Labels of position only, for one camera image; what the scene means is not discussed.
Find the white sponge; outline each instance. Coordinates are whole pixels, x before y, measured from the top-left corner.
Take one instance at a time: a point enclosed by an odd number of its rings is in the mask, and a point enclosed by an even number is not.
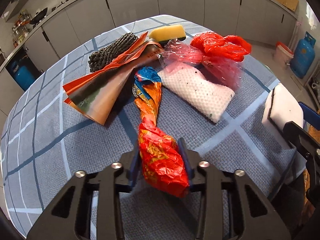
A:
[[[291,148],[282,137],[283,127],[290,121],[302,128],[303,111],[293,95],[280,83],[268,95],[262,124],[284,149]]]
[[[207,81],[199,70],[190,65],[172,64],[172,72],[164,69],[158,73],[162,84],[217,123],[235,95],[233,90]]]

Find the trash bin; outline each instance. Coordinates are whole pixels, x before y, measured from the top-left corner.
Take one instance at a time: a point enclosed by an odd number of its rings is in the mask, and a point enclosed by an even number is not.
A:
[[[273,60],[286,68],[288,63],[293,59],[293,52],[282,42],[276,44],[276,52]]]

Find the plaid tablecloth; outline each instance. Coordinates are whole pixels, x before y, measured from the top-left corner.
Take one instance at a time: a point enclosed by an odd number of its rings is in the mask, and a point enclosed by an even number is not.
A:
[[[133,149],[140,123],[133,100],[113,111],[101,126],[63,103],[62,85],[89,73],[88,57],[126,32],[141,35],[181,24],[192,36],[208,29],[172,16],[156,16],[103,33],[48,69],[10,112],[1,139],[4,192],[12,223],[24,236],[74,172],[102,170]],[[286,170],[293,150],[282,150],[261,124],[267,95],[279,83],[263,64],[246,56],[242,85],[222,119],[214,124],[163,88],[157,125],[219,169],[247,172],[268,195]],[[97,195],[93,199],[91,239],[96,237]],[[121,194],[126,239],[192,239],[199,194],[176,199],[147,185],[139,176],[134,191]],[[227,211],[224,212],[227,228]]]

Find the tile floor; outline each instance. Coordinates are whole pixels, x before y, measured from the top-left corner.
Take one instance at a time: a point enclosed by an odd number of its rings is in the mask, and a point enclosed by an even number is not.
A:
[[[307,91],[299,87],[294,80],[292,79],[293,72],[288,67],[287,69],[282,68],[278,63],[273,60],[273,54],[275,50],[271,48],[266,48],[259,45],[252,46],[251,55],[255,57],[257,60],[268,66],[271,71],[277,76],[280,82],[289,90],[289,92],[296,98],[297,101],[302,101],[313,109],[316,109],[316,106],[307,93]],[[4,200],[4,192],[3,192],[3,182],[2,175],[0,173],[0,207],[8,217],[7,208]]]

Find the gas tank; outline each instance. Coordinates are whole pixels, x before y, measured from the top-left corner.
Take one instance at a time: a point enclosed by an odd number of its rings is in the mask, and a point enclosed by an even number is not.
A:
[[[305,38],[298,42],[290,68],[299,78],[303,78],[306,75],[315,59],[316,54],[313,49],[315,43],[316,40],[308,32],[306,32]]]

